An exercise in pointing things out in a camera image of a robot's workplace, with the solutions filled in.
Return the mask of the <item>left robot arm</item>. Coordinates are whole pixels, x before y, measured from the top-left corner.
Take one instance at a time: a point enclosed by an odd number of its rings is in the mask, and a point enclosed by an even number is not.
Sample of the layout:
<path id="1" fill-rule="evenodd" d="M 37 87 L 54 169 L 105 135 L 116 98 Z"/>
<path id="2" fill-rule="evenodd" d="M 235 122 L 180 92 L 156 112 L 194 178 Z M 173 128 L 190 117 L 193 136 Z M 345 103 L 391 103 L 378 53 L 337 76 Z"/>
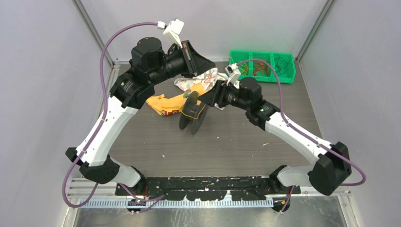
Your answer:
<path id="1" fill-rule="evenodd" d="M 155 86 L 181 75 L 196 77 L 215 67 L 189 41 L 173 44 L 164 52 L 161 41 L 145 37 L 131 51 L 130 69 L 120 75 L 106 94 L 107 105 L 96 124 L 66 156 L 79 166 L 84 178 L 98 184 L 115 182 L 127 186 L 134 196 L 145 190 L 143 175 L 136 168 L 119 163 L 109 155 L 111 146 L 128 121 L 155 94 Z"/>

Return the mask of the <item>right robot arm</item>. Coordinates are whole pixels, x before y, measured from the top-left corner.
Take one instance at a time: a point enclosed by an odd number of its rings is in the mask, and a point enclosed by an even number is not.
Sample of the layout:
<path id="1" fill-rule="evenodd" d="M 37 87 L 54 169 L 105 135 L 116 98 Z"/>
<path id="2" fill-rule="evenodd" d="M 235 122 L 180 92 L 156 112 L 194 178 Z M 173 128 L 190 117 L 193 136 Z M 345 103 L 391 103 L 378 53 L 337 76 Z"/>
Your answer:
<path id="1" fill-rule="evenodd" d="M 325 141 L 300 127 L 277 106 L 263 99 L 262 88 L 253 78 L 240 80 L 239 87 L 218 80 L 214 87 L 199 96 L 209 105 L 231 105 L 245 110 L 253 125 L 285 141 L 309 164 L 306 166 L 282 165 L 270 174 L 270 189 L 282 194 L 290 186 L 310 186 L 323 195 L 331 195 L 352 173 L 345 144 Z"/>

